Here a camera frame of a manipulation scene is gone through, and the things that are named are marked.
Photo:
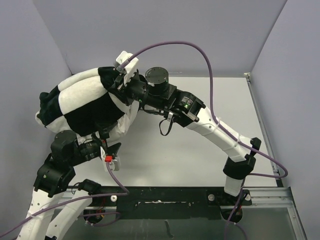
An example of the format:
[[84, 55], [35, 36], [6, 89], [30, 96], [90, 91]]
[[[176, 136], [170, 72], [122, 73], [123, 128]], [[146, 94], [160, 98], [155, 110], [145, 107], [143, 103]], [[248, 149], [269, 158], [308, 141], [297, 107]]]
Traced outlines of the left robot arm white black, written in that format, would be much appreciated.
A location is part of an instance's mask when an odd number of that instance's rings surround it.
[[57, 204], [76, 175], [75, 166], [100, 158], [106, 171], [117, 171], [120, 147], [121, 143], [109, 146], [95, 134], [91, 140], [79, 144], [75, 132], [57, 133], [50, 154], [37, 171], [30, 207], [17, 239], [61, 240], [85, 208], [99, 204], [103, 196], [99, 183], [85, 179], [77, 185], [72, 199], [53, 217]]

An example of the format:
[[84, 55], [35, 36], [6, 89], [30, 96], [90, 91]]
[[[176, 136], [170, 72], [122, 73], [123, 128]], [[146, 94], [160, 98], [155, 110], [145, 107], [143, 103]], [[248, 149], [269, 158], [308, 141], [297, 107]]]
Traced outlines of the black white checkered pillowcase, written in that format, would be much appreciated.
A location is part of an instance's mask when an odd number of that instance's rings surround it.
[[109, 92], [118, 76], [119, 72], [112, 66], [97, 67], [74, 74], [60, 82], [50, 92], [40, 94], [39, 111], [48, 109], [49, 104], [57, 104], [62, 113], [66, 114], [92, 101], [110, 98], [120, 110], [126, 112], [129, 106]]

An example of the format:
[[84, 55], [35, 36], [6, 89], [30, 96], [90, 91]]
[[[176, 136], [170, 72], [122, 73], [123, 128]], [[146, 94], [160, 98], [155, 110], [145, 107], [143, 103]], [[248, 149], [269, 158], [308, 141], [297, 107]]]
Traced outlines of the white pillow insert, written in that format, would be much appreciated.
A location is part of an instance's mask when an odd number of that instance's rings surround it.
[[70, 130], [79, 138], [107, 129], [110, 140], [117, 140], [127, 134], [138, 107], [138, 104], [132, 104], [123, 112], [110, 98], [99, 98], [69, 113], [62, 113], [56, 103], [50, 103], [48, 109], [36, 113], [35, 120], [54, 133]]

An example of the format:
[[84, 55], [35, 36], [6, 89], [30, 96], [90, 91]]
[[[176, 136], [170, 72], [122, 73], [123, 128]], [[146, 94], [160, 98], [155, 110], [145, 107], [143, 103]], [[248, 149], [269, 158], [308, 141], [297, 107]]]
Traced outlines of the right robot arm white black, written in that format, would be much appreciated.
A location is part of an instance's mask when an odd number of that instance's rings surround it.
[[223, 168], [226, 175], [223, 200], [230, 205], [241, 198], [244, 179], [253, 171], [255, 154], [262, 141], [248, 138], [233, 130], [194, 94], [170, 84], [169, 74], [162, 67], [152, 67], [145, 75], [121, 73], [115, 80], [116, 93], [125, 103], [137, 101], [141, 107], [154, 108], [153, 114], [194, 131], [219, 147], [228, 156]]

